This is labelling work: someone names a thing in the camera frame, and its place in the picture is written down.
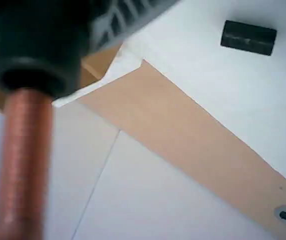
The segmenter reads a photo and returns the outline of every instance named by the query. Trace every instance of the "copper rod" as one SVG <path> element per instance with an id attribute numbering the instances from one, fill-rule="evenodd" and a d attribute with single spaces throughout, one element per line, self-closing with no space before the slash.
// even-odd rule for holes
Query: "copper rod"
<path id="1" fill-rule="evenodd" d="M 0 240 L 42 240 L 52 99 L 31 88 L 6 101 L 0 171 Z"/>

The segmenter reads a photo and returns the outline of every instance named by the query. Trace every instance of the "plywood edge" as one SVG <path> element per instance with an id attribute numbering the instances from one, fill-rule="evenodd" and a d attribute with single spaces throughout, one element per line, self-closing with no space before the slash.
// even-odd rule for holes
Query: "plywood edge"
<path id="1" fill-rule="evenodd" d="M 151 65 L 79 101 L 286 239 L 286 179 Z"/>

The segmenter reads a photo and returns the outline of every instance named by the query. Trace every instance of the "white plastic piece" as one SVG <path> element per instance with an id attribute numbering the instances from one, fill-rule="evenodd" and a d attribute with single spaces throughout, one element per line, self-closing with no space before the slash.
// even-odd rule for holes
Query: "white plastic piece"
<path id="1" fill-rule="evenodd" d="M 123 44 L 107 70 L 105 76 L 100 81 L 84 87 L 68 97 L 63 97 L 54 101 L 53 105 L 59 108 L 76 99 L 79 99 L 82 96 L 85 96 L 90 92 L 138 69 L 141 63 L 142 59 L 134 55 L 131 51 L 128 51 L 126 44 Z"/>

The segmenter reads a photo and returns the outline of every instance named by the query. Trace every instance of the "white sheet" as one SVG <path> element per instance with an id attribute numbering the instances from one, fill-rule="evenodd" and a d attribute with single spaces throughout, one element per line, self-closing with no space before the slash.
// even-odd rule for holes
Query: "white sheet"
<path id="1" fill-rule="evenodd" d="M 221 47 L 225 20 L 276 29 L 272 56 Z M 286 0 L 183 0 L 127 44 L 286 178 Z"/>

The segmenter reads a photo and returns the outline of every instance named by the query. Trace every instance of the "tan wooden strip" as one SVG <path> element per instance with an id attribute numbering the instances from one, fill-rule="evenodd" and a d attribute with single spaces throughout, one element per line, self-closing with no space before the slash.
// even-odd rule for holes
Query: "tan wooden strip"
<path id="1" fill-rule="evenodd" d="M 286 179 L 151 65 L 79 101 L 286 240 Z"/>

